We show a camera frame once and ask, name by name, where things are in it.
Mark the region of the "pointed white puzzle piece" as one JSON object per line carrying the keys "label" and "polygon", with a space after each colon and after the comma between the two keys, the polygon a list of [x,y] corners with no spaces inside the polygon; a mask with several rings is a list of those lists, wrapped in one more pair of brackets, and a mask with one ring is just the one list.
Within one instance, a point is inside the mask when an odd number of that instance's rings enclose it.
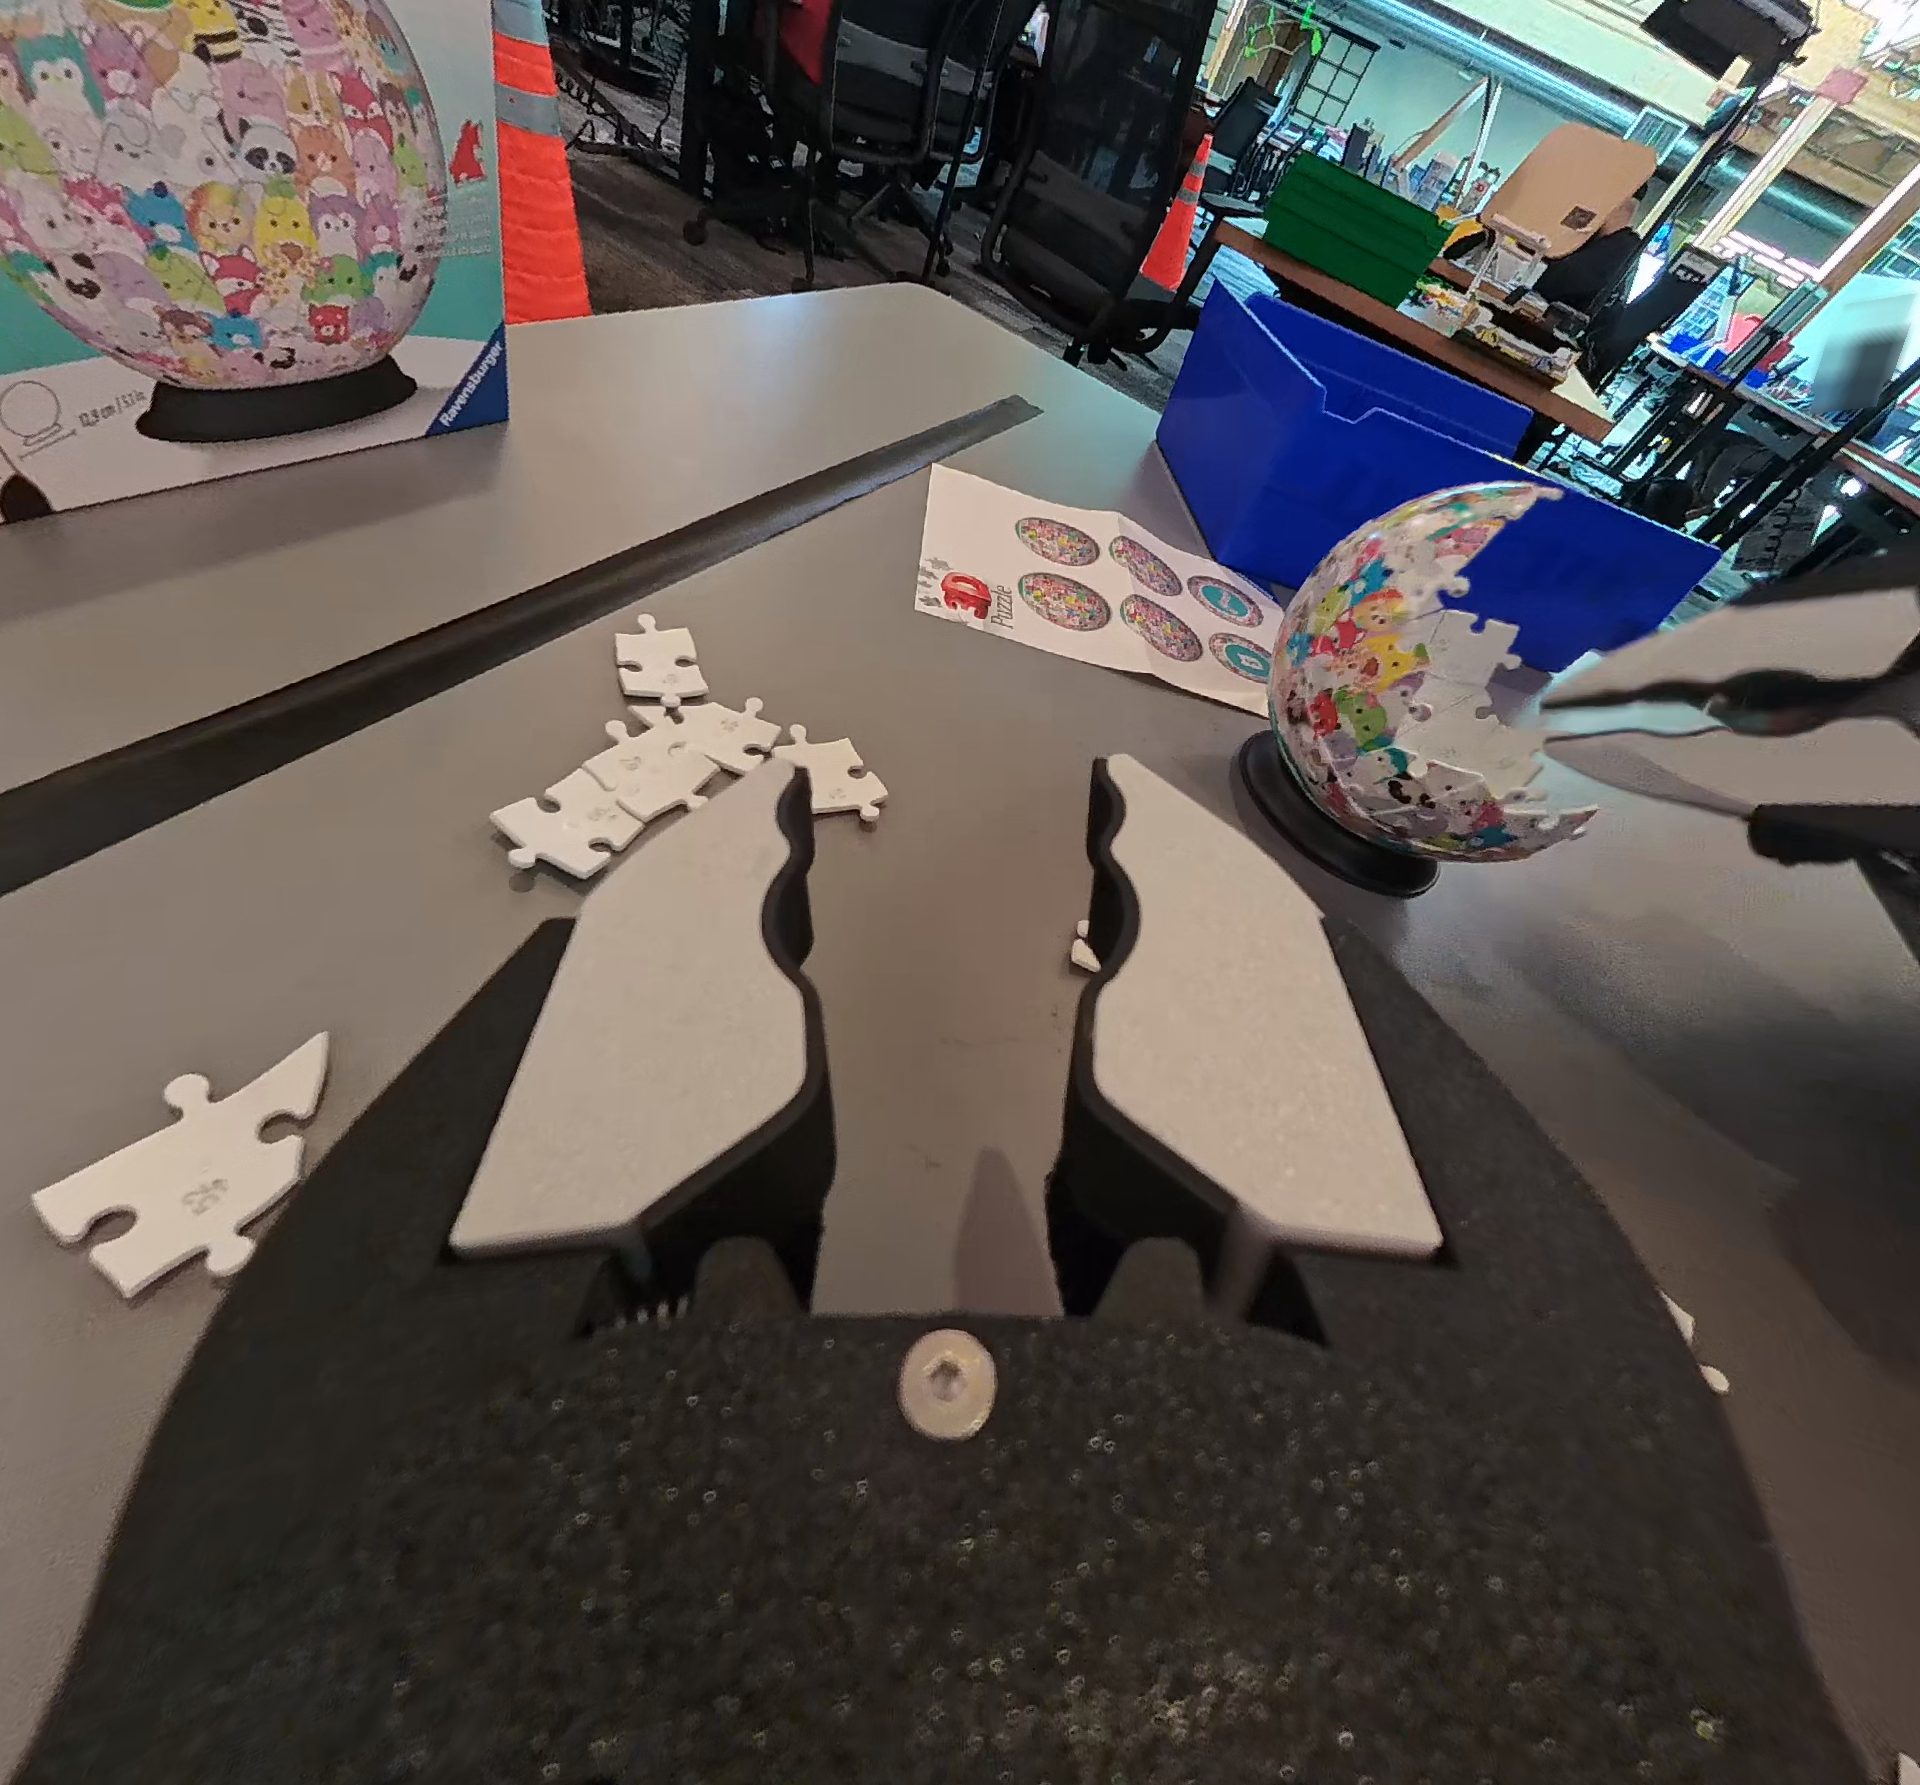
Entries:
{"label": "pointed white puzzle piece", "polygon": [[179,1075],[161,1090],[174,1125],[38,1188],[33,1212],[63,1249],[121,1217],[127,1229],[86,1253],[121,1301],[190,1262],[222,1285],[257,1253],[252,1223],[300,1188],[323,1077],[327,1033],[226,1095],[211,1095],[200,1075]]}

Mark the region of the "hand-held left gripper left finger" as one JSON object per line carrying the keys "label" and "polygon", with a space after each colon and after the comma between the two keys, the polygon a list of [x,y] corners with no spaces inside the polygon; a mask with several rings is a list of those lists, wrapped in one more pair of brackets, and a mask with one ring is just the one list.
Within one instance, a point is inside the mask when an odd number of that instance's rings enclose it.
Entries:
{"label": "hand-held left gripper left finger", "polygon": [[761,1243],[814,1300],[832,1095],[812,953],[808,773],[765,766],[607,876],[564,944],[467,1194],[461,1267],[608,1253],[686,1300]]}

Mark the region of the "black office chair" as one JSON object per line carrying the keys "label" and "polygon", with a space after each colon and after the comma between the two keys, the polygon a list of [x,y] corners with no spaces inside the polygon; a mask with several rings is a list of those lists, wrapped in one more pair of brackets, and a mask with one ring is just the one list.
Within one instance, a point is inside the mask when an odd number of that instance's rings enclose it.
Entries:
{"label": "black office chair", "polygon": [[1218,0],[1046,0],[1034,110],[982,272],[1065,336],[1069,364],[1139,356],[1171,330],[1145,261],[1192,162],[1188,120]]}

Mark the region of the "green bin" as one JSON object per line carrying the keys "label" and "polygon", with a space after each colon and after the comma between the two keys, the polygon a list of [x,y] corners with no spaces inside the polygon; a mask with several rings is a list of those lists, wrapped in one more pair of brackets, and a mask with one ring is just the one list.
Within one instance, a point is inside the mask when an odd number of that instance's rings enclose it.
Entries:
{"label": "green bin", "polygon": [[1296,156],[1271,197],[1264,241],[1325,279],[1401,306],[1447,245],[1447,223],[1317,156]]}

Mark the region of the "blue plastic bin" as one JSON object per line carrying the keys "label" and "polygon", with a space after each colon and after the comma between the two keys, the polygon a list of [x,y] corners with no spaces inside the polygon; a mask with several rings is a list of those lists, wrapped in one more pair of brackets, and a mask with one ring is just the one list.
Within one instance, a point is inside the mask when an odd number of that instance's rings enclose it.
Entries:
{"label": "blue plastic bin", "polygon": [[[1358,528],[1460,485],[1538,481],[1511,463],[1530,411],[1271,293],[1213,285],[1157,451],[1207,553],[1298,588]],[[1519,660],[1563,670],[1651,635],[1716,550],[1563,491],[1470,563],[1464,611],[1508,620]]]}

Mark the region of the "cardboard sheet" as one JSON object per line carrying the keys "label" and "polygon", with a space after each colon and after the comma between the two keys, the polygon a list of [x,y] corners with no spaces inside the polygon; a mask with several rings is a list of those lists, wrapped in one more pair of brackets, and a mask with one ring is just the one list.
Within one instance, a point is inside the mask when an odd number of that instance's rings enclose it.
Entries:
{"label": "cardboard sheet", "polygon": [[1486,231],[1563,261],[1649,185],[1660,156],[1587,122],[1556,125],[1476,213]]}

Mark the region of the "orange traffic cone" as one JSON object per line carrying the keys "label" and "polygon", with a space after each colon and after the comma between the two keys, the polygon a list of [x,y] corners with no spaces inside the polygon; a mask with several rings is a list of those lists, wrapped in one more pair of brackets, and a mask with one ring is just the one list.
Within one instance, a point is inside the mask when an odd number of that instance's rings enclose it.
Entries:
{"label": "orange traffic cone", "polygon": [[493,3],[493,146],[510,326],[589,318],[582,223],[541,0]]}
{"label": "orange traffic cone", "polygon": [[1139,279],[1162,293],[1176,293],[1188,274],[1188,256],[1193,241],[1193,221],[1200,213],[1205,173],[1213,162],[1213,135],[1205,135],[1188,162],[1188,173],[1164,211],[1164,221],[1139,265]]}

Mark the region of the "cluster of loose puzzle pieces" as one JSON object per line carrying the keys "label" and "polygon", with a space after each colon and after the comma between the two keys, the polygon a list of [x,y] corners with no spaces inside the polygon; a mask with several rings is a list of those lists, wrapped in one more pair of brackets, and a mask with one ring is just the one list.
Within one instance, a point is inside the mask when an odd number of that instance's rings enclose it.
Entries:
{"label": "cluster of loose puzzle pieces", "polygon": [[658,822],[768,766],[803,773],[814,819],[877,825],[883,815],[892,789],[848,737],[779,725],[756,696],[717,700],[689,626],[636,614],[613,630],[613,675],[625,718],[603,725],[603,748],[490,815],[510,870],[589,885]]}

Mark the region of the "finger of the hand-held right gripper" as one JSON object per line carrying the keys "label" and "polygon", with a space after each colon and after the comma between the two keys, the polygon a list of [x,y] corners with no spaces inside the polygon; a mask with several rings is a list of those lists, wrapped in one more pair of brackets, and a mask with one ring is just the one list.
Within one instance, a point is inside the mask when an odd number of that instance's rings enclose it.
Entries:
{"label": "finger of the hand-held right gripper", "polygon": [[1796,737],[1547,737],[1545,754],[1597,786],[1692,810],[1915,808],[1915,731],[1897,718],[1839,718]]}
{"label": "finger of the hand-held right gripper", "polygon": [[1551,730],[1915,725],[1915,588],[1728,601],[1556,683],[1542,718]]}

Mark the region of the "brown desk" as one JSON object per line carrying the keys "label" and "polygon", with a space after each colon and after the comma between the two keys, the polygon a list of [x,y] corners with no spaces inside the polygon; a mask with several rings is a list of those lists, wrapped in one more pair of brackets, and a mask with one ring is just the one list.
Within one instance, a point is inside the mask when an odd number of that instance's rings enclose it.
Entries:
{"label": "brown desk", "polygon": [[1264,272],[1283,304],[1377,344],[1394,344],[1419,362],[1440,364],[1464,381],[1521,403],[1545,434],[1572,434],[1584,445],[1606,445],[1618,426],[1597,393],[1587,391],[1575,372],[1551,387],[1470,336],[1431,332],[1419,318],[1384,306],[1383,298],[1371,298],[1366,293],[1343,285],[1301,261],[1283,256],[1239,221],[1213,223],[1205,241],[1193,248],[1193,266],[1213,272],[1218,251],[1233,251],[1247,266]]}

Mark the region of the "black ball stand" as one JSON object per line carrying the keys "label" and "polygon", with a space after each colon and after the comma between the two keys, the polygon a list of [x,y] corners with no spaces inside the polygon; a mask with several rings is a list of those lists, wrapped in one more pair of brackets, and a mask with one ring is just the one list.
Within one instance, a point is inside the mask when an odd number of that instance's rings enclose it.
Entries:
{"label": "black ball stand", "polygon": [[1431,857],[1371,844],[1325,815],[1283,766],[1272,731],[1257,731],[1242,744],[1233,754],[1233,786],[1272,833],[1351,888],[1412,903],[1436,885]]}

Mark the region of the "office chair with red cover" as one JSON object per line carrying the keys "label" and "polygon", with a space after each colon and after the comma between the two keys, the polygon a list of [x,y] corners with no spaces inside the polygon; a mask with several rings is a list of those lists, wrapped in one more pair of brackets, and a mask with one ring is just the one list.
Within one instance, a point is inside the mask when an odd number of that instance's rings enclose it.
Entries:
{"label": "office chair with red cover", "polygon": [[920,280],[950,266],[950,202],[975,129],[1034,0],[754,0],[754,166],[686,221],[703,245],[737,223],[802,248],[798,293],[818,251],[881,266],[874,231],[896,215],[922,241]]}

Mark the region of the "printed puzzle box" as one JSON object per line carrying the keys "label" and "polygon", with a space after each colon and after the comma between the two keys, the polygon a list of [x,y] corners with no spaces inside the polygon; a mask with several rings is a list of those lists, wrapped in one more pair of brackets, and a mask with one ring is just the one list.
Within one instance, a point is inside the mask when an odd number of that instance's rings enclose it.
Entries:
{"label": "printed puzzle box", "polygon": [[493,0],[2,0],[2,523],[510,419]]}

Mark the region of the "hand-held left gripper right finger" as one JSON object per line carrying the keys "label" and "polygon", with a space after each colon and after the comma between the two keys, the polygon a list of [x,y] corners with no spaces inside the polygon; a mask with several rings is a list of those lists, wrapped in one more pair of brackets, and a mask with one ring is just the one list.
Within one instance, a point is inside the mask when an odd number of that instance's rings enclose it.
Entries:
{"label": "hand-held left gripper right finger", "polygon": [[1065,1313],[1157,1241],[1253,1322],[1312,1328],[1307,1255],[1436,1267],[1442,1223],[1296,876],[1129,754],[1088,766],[1085,862],[1101,975],[1049,1165]]}

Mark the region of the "partly built puzzle ball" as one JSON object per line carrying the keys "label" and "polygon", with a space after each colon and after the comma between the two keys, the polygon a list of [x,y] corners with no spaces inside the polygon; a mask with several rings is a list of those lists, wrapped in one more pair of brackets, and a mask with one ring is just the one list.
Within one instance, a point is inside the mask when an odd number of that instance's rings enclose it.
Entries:
{"label": "partly built puzzle ball", "polygon": [[1538,789],[1545,730],[1495,713],[1519,626],[1458,611],[1470,563],[1538,503],[1538,481],[1458,485],[1343,538],[1292,596],[1267,684],[1283,773],[1331,825],[1388,856],[1519,862],[1594,808]]}

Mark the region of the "black overhead lamp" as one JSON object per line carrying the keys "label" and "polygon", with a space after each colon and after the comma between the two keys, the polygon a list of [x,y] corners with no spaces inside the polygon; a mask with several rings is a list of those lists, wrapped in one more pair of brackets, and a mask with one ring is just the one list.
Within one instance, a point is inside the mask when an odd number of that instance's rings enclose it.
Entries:
{"label": "black overhead lamp", "polygon": [[1763,87],[1799,62],[1815,13],[1805,0],[1656,0],[1639,33],[1711,81],[1744,62],[1747,82]]}

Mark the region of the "puzzle instruction sheet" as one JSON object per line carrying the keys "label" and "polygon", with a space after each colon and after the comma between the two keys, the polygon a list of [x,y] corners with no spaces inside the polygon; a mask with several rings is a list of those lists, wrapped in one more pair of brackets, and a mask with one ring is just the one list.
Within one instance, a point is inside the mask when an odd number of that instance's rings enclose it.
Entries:
{"label": "puzzle instruction sheet", "polygon": [[1281,607],[1111,510],[935,465],[914,601],[935,620],[1259,713]]}

